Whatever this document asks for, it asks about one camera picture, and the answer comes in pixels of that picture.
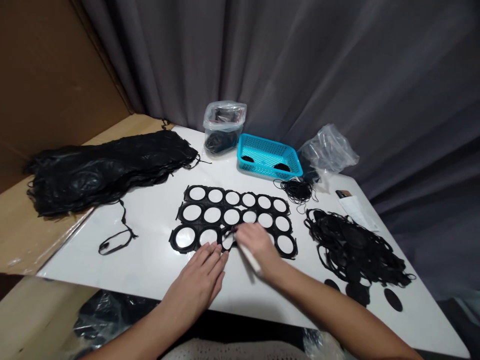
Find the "blue plastic basket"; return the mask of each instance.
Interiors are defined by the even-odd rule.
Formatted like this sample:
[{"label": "blue plastic basket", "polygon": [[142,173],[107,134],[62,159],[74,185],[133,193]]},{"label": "blue plastic basket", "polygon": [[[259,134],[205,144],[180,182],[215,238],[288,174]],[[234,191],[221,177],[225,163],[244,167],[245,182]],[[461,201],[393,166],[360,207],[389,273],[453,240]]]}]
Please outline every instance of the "blue plastic basket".
[{"label": "blue plastic basket", "polygon": [[[254,162],[243,160],[243,156],[252,158]],[[261,176],[288,180],[303,174],[299,158],[293,147],[262,137],[245,133],[240,135],[236,157],[240,170]],[[274,168],[279,163],[287,165],[290,172]]]}]

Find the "hand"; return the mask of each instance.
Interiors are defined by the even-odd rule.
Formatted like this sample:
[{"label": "hand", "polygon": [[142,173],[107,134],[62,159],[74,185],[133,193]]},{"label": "hand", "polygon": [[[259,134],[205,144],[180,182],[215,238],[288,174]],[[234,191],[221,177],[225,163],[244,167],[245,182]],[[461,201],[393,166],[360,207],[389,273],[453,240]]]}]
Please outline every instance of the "hand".
[{"label": "hand", "polygon": [[207,242],[192,256],[171,284],[160,305],[175,314],[175,322],[187,331],[212,304],[222,289],[229,252]]},{"label": "hand", "polygon": [[261,267],[264,279],[271,282],[277,268],[284,262],[264,227],[257,222],[254,224],[244,222],[237,226],[235,239],[250,250]]}]

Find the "right hand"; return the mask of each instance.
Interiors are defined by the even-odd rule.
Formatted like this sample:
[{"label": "right hand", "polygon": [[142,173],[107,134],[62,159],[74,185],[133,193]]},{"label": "right hand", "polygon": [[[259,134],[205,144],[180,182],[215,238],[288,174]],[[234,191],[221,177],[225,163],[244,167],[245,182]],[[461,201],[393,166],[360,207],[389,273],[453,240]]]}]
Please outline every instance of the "right hand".
[{"label": "right hand", "polygon": [[284,262],[264,227],[257,222],[244,222],[237,226],[235,239],[251,252],[261,267],[264,279],[271,282]]}]

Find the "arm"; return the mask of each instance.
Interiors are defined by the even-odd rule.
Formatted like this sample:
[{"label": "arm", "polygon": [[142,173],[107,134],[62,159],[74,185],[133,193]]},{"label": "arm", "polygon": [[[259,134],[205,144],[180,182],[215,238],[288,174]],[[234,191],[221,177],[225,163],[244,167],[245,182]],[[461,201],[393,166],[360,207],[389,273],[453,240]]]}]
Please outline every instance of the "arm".
[{"label": "arm", "polygon": [[236,240],[250,250],[268,284],[286,295],[314,322],[321,323],[359,359],[421,359],[356,301],[283,261],[260,224],[239,225]]},{"label": "arm", "polygon": [[162,302],[123,334],[84,360],[156,359],[210,306],[222,288],[229,253],[203,245],[172,283]]}]

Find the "left hand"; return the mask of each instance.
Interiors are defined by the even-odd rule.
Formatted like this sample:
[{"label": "left hand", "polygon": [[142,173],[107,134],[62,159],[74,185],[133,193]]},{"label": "left hand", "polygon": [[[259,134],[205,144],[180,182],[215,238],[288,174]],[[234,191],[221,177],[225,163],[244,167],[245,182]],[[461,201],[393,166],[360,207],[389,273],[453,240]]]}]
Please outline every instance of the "left hand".
[{"label": "left hand", "polygon": [[161,302],[175,314],[175,322],[187,331],[212,304],[222,289],[224,267],[229,252],[223,255],[222,245],[206,243],[192,256],[180,275],[171,284]]}]

